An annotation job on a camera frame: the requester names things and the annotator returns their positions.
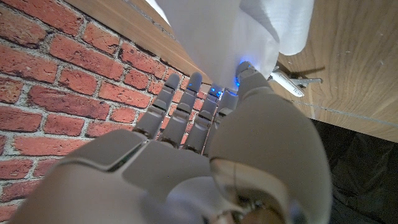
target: blue led light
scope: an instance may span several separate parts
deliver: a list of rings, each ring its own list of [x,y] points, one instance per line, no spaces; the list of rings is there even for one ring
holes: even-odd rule
[[[235,77],[235,85],[237,87],[239,87],[241,84],[239,83],[239,79],[237,77]]]
[[[239,60],[239,64],[242,64],[243,62],[255,62],[255,59],[252,55],[243,55]]]

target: brick wall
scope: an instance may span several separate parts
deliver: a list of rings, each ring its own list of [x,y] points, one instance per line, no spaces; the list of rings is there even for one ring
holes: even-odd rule
[[[0,223],[62,156],[131,130],[171,73],[168,116],[176,68],[63,1],[0,0]]]

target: red brick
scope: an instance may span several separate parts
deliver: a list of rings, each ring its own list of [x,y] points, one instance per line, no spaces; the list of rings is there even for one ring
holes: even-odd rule
[[[201,99],[196,99],[195,103],[193,104],[193,109],[200,111],[200,108],[203,106],[203,102]]]
[[[48,111],[64,112],[102,120],[105,120],[109,112],[109,105],[103,101],[41,86],[33,86],[30,89],[29,102],[42,106]]]
[[[34,22],[0,8],[0,36],[28,47],[37,47],[46,31]]]
[[[0,106],[1,130],[34,132],[39,128],[41,120],[41,114],[30,113],[8,106]]]
[[[170,118],[164,118],[162,122],[162,126],[160,127],[161,130],[165,129],[167,124],[169,123]]]
[[[181,144],[185,144],[185,141],[187,140],[187,137],[188,137],[187,134],[184,134],[184,135],[182,136]]]
[[[99,89],[98,96],[104,99],[125,103],[138,108],[146,108],[150,102],[150,97],[136,90],[116,86],[103,82]]]
[[[83,119],[50,114],[47,116],[44,132],[49,134],[79,136],[84,123],[85,121]]]
[[[17,210],[16,205],[2,205],[0,206],[0,222],[7,221],[11,218],[12,214]]]
[[[4,146],[6,145],[7,137],[5,136],[0,136],[0,156],[2,152],[4,151]]]
[[[196,111],[192,111],[192,112],[191,112],[191,115],[189,116],[189,120],[190,120],[190,121],[193,121],[193,119],[196,117],[197,113],[198,113],[198,112],[196,112]]]
[[[132,66],[162,78],[166,67],[128,43],[122,44],[121,59]]]
[[[93,121],[88,125],[86,135],[88,137],[98,137],[117,129],[127,129],[131,131],[132,125]]]
[[[145,114],[145,112],[140,112],[140,113],[139,113],[137,122],[142,118],[142,116],[143,116],[144,114]]]
[[[202,91],[199,91],[198,94],[197,94],[197,97],[199,97],[199,98],[201,98],[201,99],[204,99],[205,96],[206,96],[206,93],[204,93],[204,92],[202,92]]]
[[[121,63],[61,35],[54,37],[50,54],[113,80],[123,73]]]
[[[131,69],[126,75],[124,82],[125,84],[136,87],[139,90],[145,90],[147,88],[149,78],[142,72]]]
[[[153,97],[153,98],[151,99],[151,101],[150,101],[150,104],[153,105],[155,100],[156,100],[156,97]]]
[[[187,128],[185,128],[185,132],[189,133],[191,131],[191,129],[192,129],[192,126],[193,126],[193,123],[188,123],[187,124]]]
[[[113,110],[111,120],[131,123],[136,118],[136,111],[130,108],[116,108]]]
[[[33,162],[29,159],[13,159],[0,161],[0,179],[21,179],[24,178]]]
[[[188,85],[188,82],[189,82],[189,77],[184,77],[184,79],[181,82],[180,88],[183,89],[183,90],[186,89],[186,87]]]
[[[47,171],[49,171],[54,164],[56,164],[59,160],[58,159],[44,159],[37,163],[37,167],[33,172],[34,177],[42,177],[44,176]]]
[[[156,134],[155,139],[158,140],[161,134],[162,134],[162,131],[158,131],[157,134]]]
[[[1,202],[26,198],[40,184],[40,180],[16,182],[2,188]]]
[[[109,54],[114,54],[119,45],[118,36],[100,29],[92,22],[87,24],[86,31],[83,34],[83,40]]]
[[[151,83],[149,84],[148,92],[158,95],[162,90],[163,85],[164,83],[162,82],[152,80]]]
[[[178,71],[176,71],[174,68],[167,68],[166,76],[164,77],[164,80],[167,80],[169,76],[173,73],[176,73],[177,75],[180,76],[180,80],[182,79],[182,74]]]
[[[0,45],[0,72],[22,78],[53,83],[57,64],[42,57],[29,55]]]
[[[173,96],[173,102],[178,103],[181,100],[182,95],[184,94],[183,91],[177,90]]]
[[[2,0],[66,34],[77,35],[83,18],[55,0]]]
[[[14,147],[26,156],[66,156],[87,142],[80,139],[16,136]]]
[[[62,70],[59,82],[71,90],[87,95],[92,95],[97,87],[94,76],[78,70]]]
[[[169,109],[169,116],[173,115],[173,112],[175,111],[175,109],[177,108],[177,105],[171,105],[170,109]]]
[[[24,84],[17,80],[0,77],[0,102],[15,103],[19,99]]]

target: wooden shelf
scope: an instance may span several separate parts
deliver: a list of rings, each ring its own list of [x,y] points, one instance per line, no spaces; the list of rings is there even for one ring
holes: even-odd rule
[[[67,1],[184,73],[200,72],[178,42],[124,1]],[[130,1],[172,34],[145,0]],[[398,142],[398,1],[316,0],[306,47],[279,63],[323,79],[303,98],[272,83],[309,118]],[[211,84],[206,75],[203,82]]]

